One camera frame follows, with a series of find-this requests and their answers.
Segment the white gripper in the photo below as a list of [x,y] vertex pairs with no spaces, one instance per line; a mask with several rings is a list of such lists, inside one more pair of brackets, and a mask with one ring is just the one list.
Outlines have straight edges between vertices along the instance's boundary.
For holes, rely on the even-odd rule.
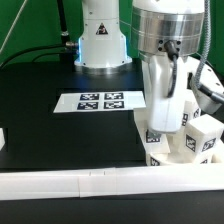
[[182,125],[187,91],[187,69],[181,57],[177,59],[176,84],[168,96],[173,83],[174,62],[167,54],[152,55],[142,62],[146,122],[152,133],[175,133]]

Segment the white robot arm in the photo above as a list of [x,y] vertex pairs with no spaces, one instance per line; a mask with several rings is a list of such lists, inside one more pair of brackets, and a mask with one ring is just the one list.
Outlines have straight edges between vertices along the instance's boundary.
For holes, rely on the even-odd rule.
[[119,0],[82,0],[84,31],[75,65],[108,74],[128,63],[126,44],[141,59],[146,121],[152,133],[181,127],[187,88],[186,60],[198,50],[204,0],[132,0],[131,35],[120,31]]

